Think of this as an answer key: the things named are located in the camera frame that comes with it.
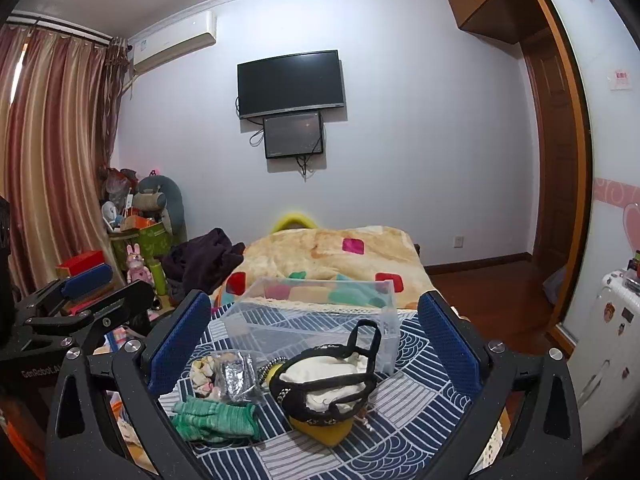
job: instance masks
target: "tv screen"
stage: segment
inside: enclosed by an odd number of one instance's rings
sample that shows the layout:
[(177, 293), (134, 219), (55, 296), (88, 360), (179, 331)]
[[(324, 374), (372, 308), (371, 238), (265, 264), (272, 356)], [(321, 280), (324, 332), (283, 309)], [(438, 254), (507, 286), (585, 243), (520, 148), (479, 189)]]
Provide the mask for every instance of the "tv screen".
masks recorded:
[(238, 65), (241, 118), (344, 106), (337, 50)]
[(267, 158), (313, 155), (324, 151), (320, 112), (267, 117), (264, 154)]

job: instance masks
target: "transparent storage container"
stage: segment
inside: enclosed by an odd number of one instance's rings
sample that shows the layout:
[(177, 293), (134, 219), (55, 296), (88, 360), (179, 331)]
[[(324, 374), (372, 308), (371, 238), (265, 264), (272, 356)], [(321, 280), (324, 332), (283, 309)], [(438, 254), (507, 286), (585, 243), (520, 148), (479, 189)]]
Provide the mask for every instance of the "transparent storage container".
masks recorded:
[[(222, 316), (231, 348), (253, 350), (259, 361), (292, 358), (323, 344), (346, 344), (359, 319), (378, 324), (382, 341), (376, 371), (392, 374), (400, 322), (391, 280), (260, 278)], [(371, 327), (360, 327), (358, 346), (368, 348), (373, 334)]]

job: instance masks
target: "bed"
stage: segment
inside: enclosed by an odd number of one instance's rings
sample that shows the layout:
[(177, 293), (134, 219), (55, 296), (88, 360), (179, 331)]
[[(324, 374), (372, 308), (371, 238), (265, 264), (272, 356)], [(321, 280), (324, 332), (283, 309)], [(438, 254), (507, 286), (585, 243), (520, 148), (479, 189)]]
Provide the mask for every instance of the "bed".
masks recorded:
[[(220, 317), (258, 278), (392, 280), (401, 319), (396, 373), (380, 374), (365, 423), (329, 449), (293, 430), (274, 400), (259, 409), (259, 443), (191, 444), (215, 479), (409, 479), (424, 468), (458, 423), (470, 399), (455, 390), (417, 320), (421, 294), (434, 287), (409, 235), (370, 226), (347, 230), (296, 229), (271, 234), (246, 248), (244, 262), (212, 295), (214, 313), (174, 390), (160, 397), (172, 414), (178, 400), (193, 395), (191, 362), (229, 348)], [(489, 465), (502, 443), (497, 425), (476, 469)]]

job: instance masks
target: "metal bolt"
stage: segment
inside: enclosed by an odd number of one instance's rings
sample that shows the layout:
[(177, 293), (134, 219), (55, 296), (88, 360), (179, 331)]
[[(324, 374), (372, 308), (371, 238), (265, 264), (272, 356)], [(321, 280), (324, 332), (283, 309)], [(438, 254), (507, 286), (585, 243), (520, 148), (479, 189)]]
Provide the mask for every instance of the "metal bolt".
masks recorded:
[(504, 343), (500, 340), (492, 339), (489, 341), (489, 350), (491, 350), (491, 352), (501, 354), (504, 352)]
[(138, 350), (140, 350), (141, 346), (142, 343), (140, 341), (138, 341), (137, 339), (131, 339), (130, 341), (124, 343), (124, 351), (129, 353), (137, 352)]
[(549, 350), (549, 357), (551, 357), (552, 359), (555, 359), (556, 361), (561, 361), (562, 352), (559, 351), (557, 348), (552, 348), (551, 350)]
[(79, 355), (80, 355), (80, 349), (77, 346), (74, 346), (70, 350), (66, 351), (66, 358), (67, 359), (73, 360), (76, 357), (78, 357)]

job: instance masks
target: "wooden floor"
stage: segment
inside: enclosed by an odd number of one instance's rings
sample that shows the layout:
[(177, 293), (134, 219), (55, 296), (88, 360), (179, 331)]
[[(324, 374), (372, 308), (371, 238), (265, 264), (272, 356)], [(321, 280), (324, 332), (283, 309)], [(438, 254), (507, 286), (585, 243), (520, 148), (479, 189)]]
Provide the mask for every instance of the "wooden floor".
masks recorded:
[[(553, 343), (545, 327), (553, 306), (542, 291), (546, 279), (534, 264), (514, 262), (430, 276), (460, 316), (468, 317), (487, 340), (500, 339), (512, 350), (541, 355)], [(511, 394), (506, 410), (514, 419), (522, 394)]]

